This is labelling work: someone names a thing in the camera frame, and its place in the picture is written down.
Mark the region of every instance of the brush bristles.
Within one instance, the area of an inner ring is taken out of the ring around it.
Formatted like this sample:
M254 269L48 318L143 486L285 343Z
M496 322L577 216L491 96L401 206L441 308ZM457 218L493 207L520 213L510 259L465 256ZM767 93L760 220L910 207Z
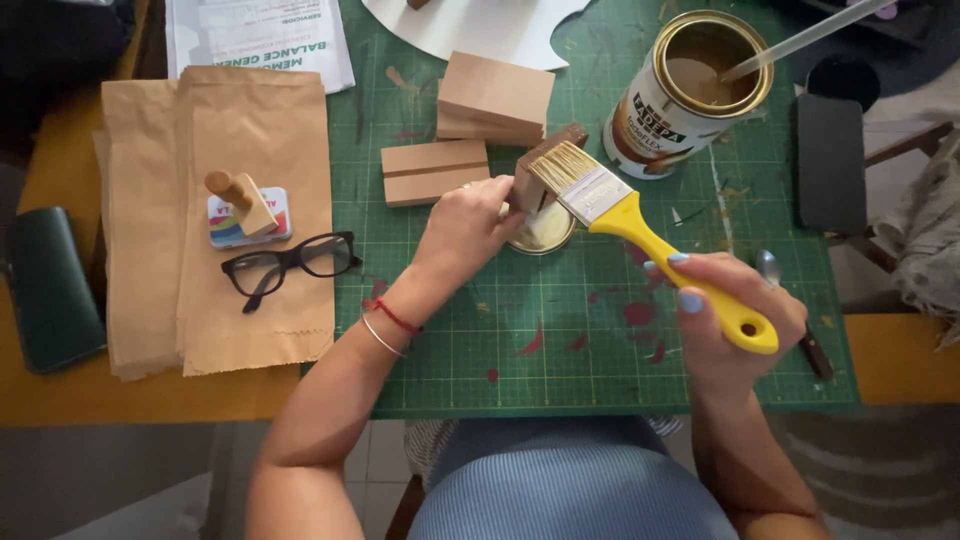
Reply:
M554 195L560 195L599 166L590 154L565 140L530 163L530 172Z

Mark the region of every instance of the green phone case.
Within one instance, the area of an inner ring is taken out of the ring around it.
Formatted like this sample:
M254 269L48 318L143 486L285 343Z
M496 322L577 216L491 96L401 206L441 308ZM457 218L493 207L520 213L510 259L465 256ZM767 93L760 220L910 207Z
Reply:
M7 283L27 369L53 373L107 346L93 294L60 207L14 219Z

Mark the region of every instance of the paintbrush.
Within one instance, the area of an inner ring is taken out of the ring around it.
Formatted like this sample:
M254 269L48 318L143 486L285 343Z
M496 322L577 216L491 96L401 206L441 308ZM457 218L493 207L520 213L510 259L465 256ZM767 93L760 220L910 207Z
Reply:
M677 250L643 221L640 194L589 154L564 141L531 163L529 170L588 231L616 234L634 242L675 285L706 292L724 335L734 345L766 355L777 351L777 331L766 317L727 292L678 274L667 264L667 257Z

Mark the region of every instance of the stack of paper bags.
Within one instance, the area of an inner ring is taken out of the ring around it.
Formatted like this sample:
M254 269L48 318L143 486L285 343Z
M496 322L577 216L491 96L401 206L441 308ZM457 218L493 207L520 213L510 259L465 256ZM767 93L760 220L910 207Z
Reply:
M553 82L549 71L454 51L438 81L437 139L537 146Z
M171 367L203 375L317 359L333 342L333 280L292 269L245 315L247 298L220 264L331 232L320 75L188 67L179 82L104 83L103 102L113 373L134 380ZM291 237L214 249L203 179L218 169L285 188Z

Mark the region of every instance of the green cutting mat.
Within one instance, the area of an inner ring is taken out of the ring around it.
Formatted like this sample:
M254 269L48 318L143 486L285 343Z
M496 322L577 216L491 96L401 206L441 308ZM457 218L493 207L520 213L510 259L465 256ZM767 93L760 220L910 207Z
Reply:
M760 2L680 0L681 11L712 8L740 16L768 42L780 30ZM664 21L676 14L667 2ZM436 121L437 78L445 61L385 30L359 0L342 0L357 86L328 99L333 223L357 235L359 272L336 279L338 336L360 315L378 280L393 282L413 258L429 207L384 204L380 148L429 142ZM557 72L548 131L587 126L587 150L608 162L603 121L633 79L661 21L660 2L595 0L552 38L570 62ZM393 67L403 84L388 78ZM827 248L791 222L789 109L793 89L777 66L764 118L734 127L663 181L631 184L655 232L677 249L727 250L753 261L757 249L780 260L783 285L810 310L809 323L836 377L818 384L799 351L757 385L772 408L823 409L858 402L843 317ZM490 147L493 174L513 174L523 149ZM732 226L728 242L718 192ZM673 210L684 221L674 225ZM492 260L427 324L413 352L386 381L378 418L654 413L687 410L673 292L650 294L642 267L618 238L578 230L565 248L543 256L510 248ZM628 328L624 308L656 307L649 325ZM541 346L519 354L542 328ZM662 359L658 358L660 346ZM496 370L496 382L491 381Z

